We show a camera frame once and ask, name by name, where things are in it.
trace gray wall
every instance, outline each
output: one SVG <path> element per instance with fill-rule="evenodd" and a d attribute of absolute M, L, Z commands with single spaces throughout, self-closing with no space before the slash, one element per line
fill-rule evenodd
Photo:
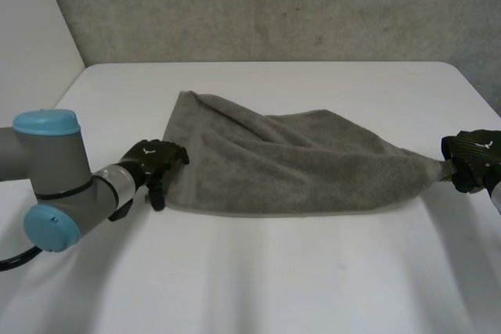
<path fill-rule="evenodd" d="M 501 0 L 57 1 L 88 65 L 439 60 L 501 113 Z"/>

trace light blue joint cap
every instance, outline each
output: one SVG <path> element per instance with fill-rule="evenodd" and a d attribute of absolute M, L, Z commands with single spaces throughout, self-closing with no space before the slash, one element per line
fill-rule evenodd
<path fill-rule="evenodd" d="M 80 131 L 77 115 L 69 110 L 37 110 L 14 118 L 14 131 L 37 136 L 64 136 Z"/>
<path fill-rule="evenodd" d="M 81 239 L 74 220 L 45 203 L 34 205 L 26 213 L 24 232 L 33 244 L 48 252 L 63 252 Z"/>

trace black cable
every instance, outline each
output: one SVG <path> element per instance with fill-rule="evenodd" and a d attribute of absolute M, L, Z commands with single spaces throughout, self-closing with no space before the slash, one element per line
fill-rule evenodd
<path fill-rule="evenodd" d="M 40 254 L 41 249 L 37 246 L 18 254 L 17 256 L 11 257 L 7 260 L 0 261 L 0 271 L 7 271 L 14 268 L 18 268 L 21 265 L 33 260 L 38 254 Z"/>

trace concrete wall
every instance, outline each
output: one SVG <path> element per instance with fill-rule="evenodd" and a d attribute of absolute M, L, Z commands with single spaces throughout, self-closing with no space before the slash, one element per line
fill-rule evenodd
<path fill-rule="evenodd" d="M 0 0 L 0 127 L 54 107 L 83 69 L 56 0 Z"/>
<path fill-rule="evenodd" d="M 88 65 L 438 60 L 501 112 L 501 0 L 58 2 Z"/>

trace black glove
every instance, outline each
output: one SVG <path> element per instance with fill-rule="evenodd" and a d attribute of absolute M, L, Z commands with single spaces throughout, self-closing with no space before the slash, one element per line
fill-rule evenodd
<path fill-rule="evenodd" d="M 159 211 L 165 208 L 163 178 L 166 171 L 180 163 L 188 164 L 186 149 L 174 142 L 142 140 L 125 153 L 119 164 L 134 163 L 143 174 L 148 187 L 151 206 Z"/>
<path fill-rule="evenodd" d="M 444 137 L 442 154 L 456 168 L 452 176 L 456 189 L 477 192 L 486 187 L 485 177 L 501 164 L 501 131 L 461 131 L 457 136 Z"/>

